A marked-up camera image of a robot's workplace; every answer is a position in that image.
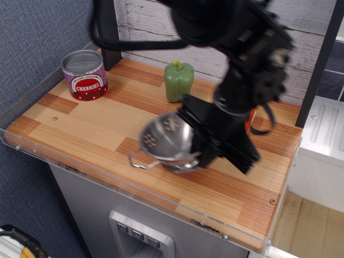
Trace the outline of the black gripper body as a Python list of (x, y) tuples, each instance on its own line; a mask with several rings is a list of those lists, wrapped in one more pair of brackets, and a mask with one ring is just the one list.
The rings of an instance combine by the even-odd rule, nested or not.
[(260, 159), (260, 155), (245, 132), (245, 120), (251, 109), (235, 110), (228, 107), (222, 97), (213, 103), (185, 94), (178, 115), (192, 128), (194, 137), (192, 150), (195, 150), (195, 135), (202, 138), (214, 137), (220, 142), (220, 154), (243, 174), (246, 174)]

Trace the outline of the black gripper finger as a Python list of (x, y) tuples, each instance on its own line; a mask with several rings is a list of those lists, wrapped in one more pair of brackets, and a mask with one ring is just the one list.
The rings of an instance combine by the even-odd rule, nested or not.
[(195, 135), (195, 152), (199, 153), (197, 159), (200, 168), (206, 168), (220, 154), (220, 142), (214, 137), (202, 138)]

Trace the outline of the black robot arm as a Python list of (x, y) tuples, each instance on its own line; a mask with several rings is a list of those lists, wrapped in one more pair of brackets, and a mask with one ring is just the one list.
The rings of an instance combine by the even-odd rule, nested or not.
[(246, 173), (260, 158), (245, 130), (251, 111), (285, 91), (291, 37), (266, 7), (267, 1), (165, 1), (183, 42), (212, 47), (229, 59), (224, 80), (209, 103), (183, 96), (178, 115), (193, 128), (191, 150), (198, 166), (224, 157)]

